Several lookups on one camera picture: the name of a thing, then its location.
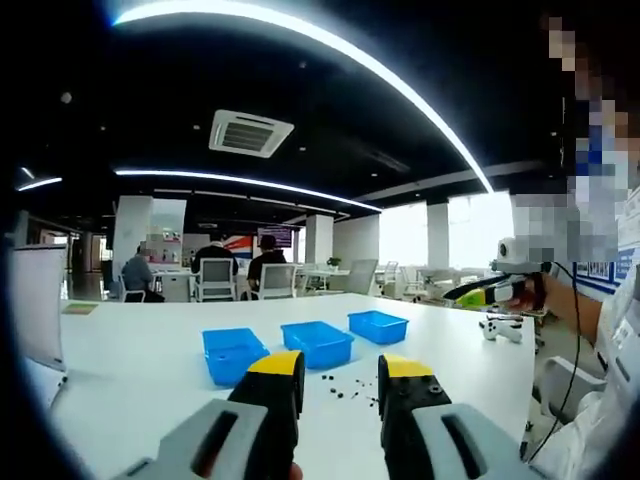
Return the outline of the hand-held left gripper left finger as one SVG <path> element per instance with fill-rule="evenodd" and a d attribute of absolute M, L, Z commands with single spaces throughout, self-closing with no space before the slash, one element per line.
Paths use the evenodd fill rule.
<path fill-rule="evenodd" d="M 254 362 L 226 399 L 213 399 L 166 434 L 154 458 L 119 479 L 289 479 L 303 408 L 300 350 Z"/>

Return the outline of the person's right hand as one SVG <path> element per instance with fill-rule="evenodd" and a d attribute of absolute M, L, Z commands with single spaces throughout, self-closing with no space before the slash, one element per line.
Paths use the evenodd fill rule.
<path fill-rule="evenodd" d="M 546 289 L 542 273 L 535 273 L 512 285 L 513 295 L 506 305 L 514 311 L 529 312 L 544 308 Z"/>

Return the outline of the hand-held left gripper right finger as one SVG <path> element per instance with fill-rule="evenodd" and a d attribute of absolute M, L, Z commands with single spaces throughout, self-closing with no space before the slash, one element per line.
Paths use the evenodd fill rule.
<path fill-rule="evenodd" d="M 520 447 L 474 407 L 454 403 L 432 369 L 378 358 L 381 447 L 391 479 L 541 479 Z"/>

